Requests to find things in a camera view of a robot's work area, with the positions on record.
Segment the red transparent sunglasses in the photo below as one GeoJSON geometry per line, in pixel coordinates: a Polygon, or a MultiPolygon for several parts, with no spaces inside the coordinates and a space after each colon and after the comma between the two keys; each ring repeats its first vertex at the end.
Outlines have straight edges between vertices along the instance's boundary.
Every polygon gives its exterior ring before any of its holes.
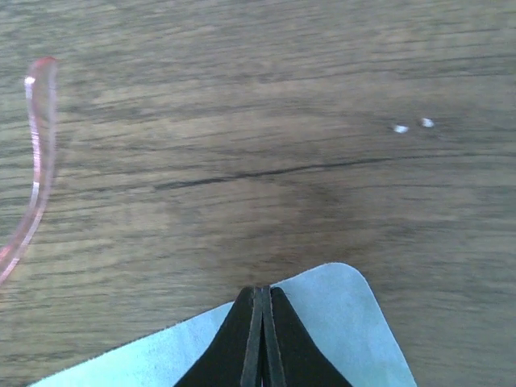
{"type": "Polygon", "coordinates": [[[43,218],[50,196],[56,163],[56,75],[57,60],[46,56],[36,60],[25,76],[33,179],[27,210],[8,243],[1,248],[1,282],[21,260],[43,218]]]}

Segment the light blue cleaning cloth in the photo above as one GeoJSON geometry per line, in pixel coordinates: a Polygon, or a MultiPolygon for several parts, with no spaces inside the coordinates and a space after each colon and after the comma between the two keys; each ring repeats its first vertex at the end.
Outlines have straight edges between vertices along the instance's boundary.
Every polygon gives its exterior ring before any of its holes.
{"type": "MultiPolygon", "coordinates": [[[[329,263],[277,283],[323,355],[354,386],[413,386],[368,282],[329,263]]],[[[171,386],[215,337],[226,303],[38,381],[39,386],[171,386]]]]}

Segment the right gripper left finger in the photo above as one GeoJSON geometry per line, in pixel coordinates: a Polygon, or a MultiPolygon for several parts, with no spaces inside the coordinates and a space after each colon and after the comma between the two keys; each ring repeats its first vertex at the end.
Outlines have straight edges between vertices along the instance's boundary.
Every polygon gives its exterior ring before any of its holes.
{"type": "Polygon", "coordinates": [[[208,348],[176,385],[260,386],[262,320],[262,289],[243,288],[208,348]]]}

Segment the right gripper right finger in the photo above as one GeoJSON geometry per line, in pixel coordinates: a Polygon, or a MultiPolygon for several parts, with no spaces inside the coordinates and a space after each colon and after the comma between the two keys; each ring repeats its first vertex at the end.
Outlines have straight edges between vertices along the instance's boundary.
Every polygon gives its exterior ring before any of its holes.
{"type": "Polygon", "coordinates": [[[265,287],[262,294],[263,385],[349,386],[312,340],[284,290],[265,287]]]}

